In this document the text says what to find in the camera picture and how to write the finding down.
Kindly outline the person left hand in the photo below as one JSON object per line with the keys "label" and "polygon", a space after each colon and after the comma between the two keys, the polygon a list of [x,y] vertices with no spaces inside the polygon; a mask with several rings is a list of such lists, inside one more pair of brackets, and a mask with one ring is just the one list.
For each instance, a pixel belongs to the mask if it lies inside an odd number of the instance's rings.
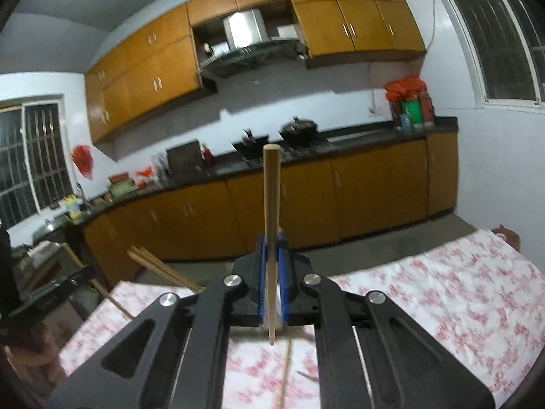
{"label": "person left hand", "polygon": [[30,380],[30,370],[36,367],[43,371],[48,382],[58,384],[66,377],[62,368],[55,340],[50,331],[43,332],[43,344],[38,352],[22,347],[5,347],[5,354],[17,375],[24,380]]}

